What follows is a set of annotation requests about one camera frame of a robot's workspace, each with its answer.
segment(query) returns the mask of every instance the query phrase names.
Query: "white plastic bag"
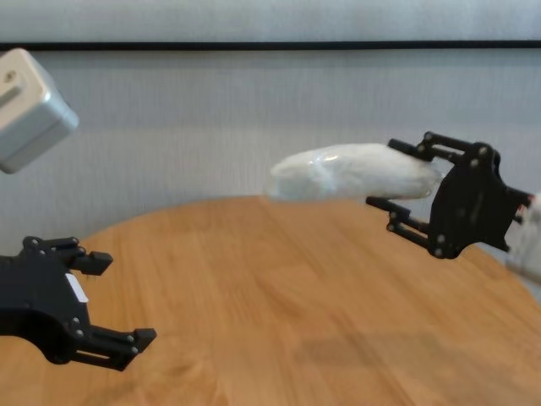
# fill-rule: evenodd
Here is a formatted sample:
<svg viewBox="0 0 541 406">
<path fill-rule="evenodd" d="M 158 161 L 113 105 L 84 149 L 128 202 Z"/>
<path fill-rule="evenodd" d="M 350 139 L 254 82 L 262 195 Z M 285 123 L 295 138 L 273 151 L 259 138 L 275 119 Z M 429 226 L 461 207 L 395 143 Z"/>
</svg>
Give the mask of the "white plastic bag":
<svg viewBox="0 0 541 406">
<path fill-rule="evenodd" d="M 381 144 L 334 145 L 290 156 L 270 171 L 277 200 L 428 196 L 442 174 L 428 162 Z"/>
</svg>

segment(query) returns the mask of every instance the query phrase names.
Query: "white plastic housing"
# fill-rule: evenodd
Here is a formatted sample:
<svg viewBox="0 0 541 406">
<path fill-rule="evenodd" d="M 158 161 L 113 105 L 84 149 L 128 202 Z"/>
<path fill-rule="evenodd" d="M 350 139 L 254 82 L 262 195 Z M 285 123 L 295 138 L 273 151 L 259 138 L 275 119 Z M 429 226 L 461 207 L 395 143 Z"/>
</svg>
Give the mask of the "white plastic housing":
<svg viewBox="0 0 541 406">
<path fill-rule="evenodd" d="M 19 171 L 78 125 L 51 76 L 27 51 L 0 57 L 0 170 Z"/>
</svg>

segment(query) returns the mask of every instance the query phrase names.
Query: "gray wall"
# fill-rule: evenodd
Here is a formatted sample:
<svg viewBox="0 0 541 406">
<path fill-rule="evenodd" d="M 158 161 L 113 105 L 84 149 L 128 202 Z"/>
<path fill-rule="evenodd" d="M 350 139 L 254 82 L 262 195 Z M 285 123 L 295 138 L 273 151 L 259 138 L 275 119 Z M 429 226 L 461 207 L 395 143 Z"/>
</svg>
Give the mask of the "gray wall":
<svg viewBox="0 0 541 406">
<path fill-rule="evenodd" d="M 136 6 L 134 0 L 2 0 L 0 38 L 13 42 L 541 39 L 538 0 L 137 0 Z"/>
<path fill-rule="evenodd" d="M 37 53 L 79 132 L 0 176 L 0 247 L 84 237 L 160 207 L 257 194 L 290 153 L 342 142 L 486 140 L 540 188 L 541 52 Z M 426 205 L 417 207 L 424 212 Z"/>
</svg>

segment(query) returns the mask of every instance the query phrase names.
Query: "round wooden tabletop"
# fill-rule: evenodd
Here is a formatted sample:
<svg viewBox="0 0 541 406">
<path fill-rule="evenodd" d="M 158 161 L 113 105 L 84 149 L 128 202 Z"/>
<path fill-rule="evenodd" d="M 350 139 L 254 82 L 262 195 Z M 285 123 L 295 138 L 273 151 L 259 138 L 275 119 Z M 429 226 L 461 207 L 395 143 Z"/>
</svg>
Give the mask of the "round wooden tabletop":
<svg viewBox="0 0 541 406">
<path fill-rule="evenodd" d="M 541 311 L 477 248 L 439 261 L 353 201 L 206 201 L 85 241 L 93 324 L 154 327 L 124 372 L 0 337 L 0 404 L 540 405 Z"/>
</svg>

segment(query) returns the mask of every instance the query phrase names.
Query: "screw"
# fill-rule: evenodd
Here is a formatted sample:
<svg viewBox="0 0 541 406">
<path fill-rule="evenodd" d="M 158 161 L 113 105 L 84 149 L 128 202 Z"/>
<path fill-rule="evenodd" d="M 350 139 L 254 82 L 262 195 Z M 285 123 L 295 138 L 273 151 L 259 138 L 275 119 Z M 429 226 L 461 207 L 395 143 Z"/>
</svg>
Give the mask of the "screw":
<svg viewBox="0 0 541 406">
<path fill-rule="evenodd" d="M 9 72 L 6 73 L 6 75 L 3 78 L 4 83 L 9 83 L 9 82 L 13 81 L 15 79 L 15 76 L 17 76 L 15 71 L 10 70 Z"/>
</svg>

